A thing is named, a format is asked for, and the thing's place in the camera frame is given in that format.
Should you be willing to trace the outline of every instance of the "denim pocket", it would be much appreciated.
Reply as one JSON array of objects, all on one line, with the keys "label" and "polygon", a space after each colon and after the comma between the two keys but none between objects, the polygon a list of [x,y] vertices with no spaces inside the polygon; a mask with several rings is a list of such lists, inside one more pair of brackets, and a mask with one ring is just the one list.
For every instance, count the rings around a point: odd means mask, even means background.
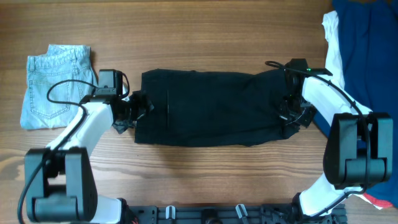
[{"label": "denim pocket", "polygon": [[[52,119],[70,109],[70,105],[51,103],[47,100],[47,92],[55,83],[48,80],[29,80],[30,111],[42,118]],[[69,83],[56,86],[50,93],[50,99],[70,101]]]}]

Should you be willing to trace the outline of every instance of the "wooden table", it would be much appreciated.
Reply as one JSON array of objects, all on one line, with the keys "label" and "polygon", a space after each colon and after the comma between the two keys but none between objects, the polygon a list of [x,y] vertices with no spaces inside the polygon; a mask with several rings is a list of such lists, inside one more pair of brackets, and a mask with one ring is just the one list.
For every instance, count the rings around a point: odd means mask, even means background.
[{"label": "wooden table", "polygon": [[[21,129],[28,55],[48,44],[85,44],[98,72],[116,68],[140,89],[155,68],[259,73],[265,60],[325,64],[319,0],[173,1],[0,5],[0,223],[16,223],[23,158],[62,129]],[[322,173],[326,138],[311,125],[260,146],[184,148],[134,144],[134,130],[105,133],[91,156],[99,194],[130,205],[287,203]],[[347,201],[349,223],[398,223],[395,209]]]}]

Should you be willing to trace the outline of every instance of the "denim shorts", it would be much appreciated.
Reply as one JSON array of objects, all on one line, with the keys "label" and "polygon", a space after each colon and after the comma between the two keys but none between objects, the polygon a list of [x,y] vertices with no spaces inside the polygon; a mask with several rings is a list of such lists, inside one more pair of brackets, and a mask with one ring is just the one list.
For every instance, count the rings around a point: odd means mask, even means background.
[{"label": "denim shorts", "polygon": [[[90,63],[90,47],[84,45],[49,45],[45,55],[28,56],[27,90],[22,105],[21,126],[24,129],[64,127],[75,117],[77,106],[51,103],[47,92],[57,82],[77,79],[97,85]],[[55,87],[50,99],[80,102],[92,87],[66,82]]]}]

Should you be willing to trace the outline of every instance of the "black garment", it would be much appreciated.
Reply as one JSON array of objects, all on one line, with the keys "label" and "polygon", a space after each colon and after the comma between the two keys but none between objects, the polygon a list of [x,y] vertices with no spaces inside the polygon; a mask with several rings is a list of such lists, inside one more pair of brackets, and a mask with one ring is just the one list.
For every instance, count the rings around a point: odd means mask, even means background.
[{"label": "black garment", "polygon": [[157,69],[142,74],[154,109],[137,120],[136,143],[253,146],[287,139],[277,110],[287,94],[283,70],[258,75]]}]

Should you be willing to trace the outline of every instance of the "waistband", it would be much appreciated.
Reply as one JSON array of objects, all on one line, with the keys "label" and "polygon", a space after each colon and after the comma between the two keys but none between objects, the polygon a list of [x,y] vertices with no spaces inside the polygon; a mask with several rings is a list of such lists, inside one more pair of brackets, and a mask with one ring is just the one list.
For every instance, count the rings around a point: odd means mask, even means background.
[{"label": "waistband", "polygon": [[90,47],[85,45],[63,46],[60,54],[57,55],[39,55],[27,57],[27,69],[34,71],[35,68],[52,68],[66,62],[77,62],[78,60],[86,60],[90,57]]}]

